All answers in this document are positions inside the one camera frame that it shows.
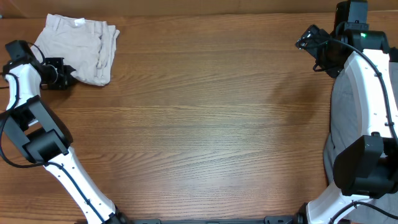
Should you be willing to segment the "beige shorts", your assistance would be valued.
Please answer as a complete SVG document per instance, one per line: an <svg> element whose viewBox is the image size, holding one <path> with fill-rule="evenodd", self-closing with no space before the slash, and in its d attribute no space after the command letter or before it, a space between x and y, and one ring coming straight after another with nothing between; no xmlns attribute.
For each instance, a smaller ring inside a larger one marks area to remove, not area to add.
<svg viewBox="0 0 398 224"><path fill-rule="evenodd" d="M106 21L48 14L43 31L31 47L38 60L42 56L62 57L75 69L72 76L96 86L111 81L111 67L120 31Z"/></svg>

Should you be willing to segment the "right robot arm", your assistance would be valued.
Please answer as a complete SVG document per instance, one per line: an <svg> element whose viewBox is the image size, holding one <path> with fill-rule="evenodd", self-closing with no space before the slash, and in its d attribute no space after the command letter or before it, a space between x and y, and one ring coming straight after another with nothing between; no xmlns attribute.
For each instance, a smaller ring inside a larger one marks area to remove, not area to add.
<svg viewBox="0 0 398 224"><path fill-rule="evenodd" d="M332 165L333 180L303 204L290 223L338 223L355 208L397 192L397 105L389 73L386 34L369 28L366 1L337 4L335 25L310 26L296 42L314 59L313 70L332 78L344 74L353 90L358 138Z"/></svg>

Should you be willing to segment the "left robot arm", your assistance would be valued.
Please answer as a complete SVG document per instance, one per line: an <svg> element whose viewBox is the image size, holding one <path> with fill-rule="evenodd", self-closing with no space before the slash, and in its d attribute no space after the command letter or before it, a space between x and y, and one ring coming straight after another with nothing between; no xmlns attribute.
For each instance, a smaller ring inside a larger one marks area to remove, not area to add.
<svg viewBox="0 0 398 224"><path fill-rule="evenodd" d="M42 166L63 185L89 224L129 224L130 219L84 170L72 147L72 134L40 97L41 90L67 90L74 85L74 68L61 57L37 60L31 46L25 40L5 46L11 59L1 75L9 84L9 104L1 113L1 134L28 161L26 168Z"/></svg>

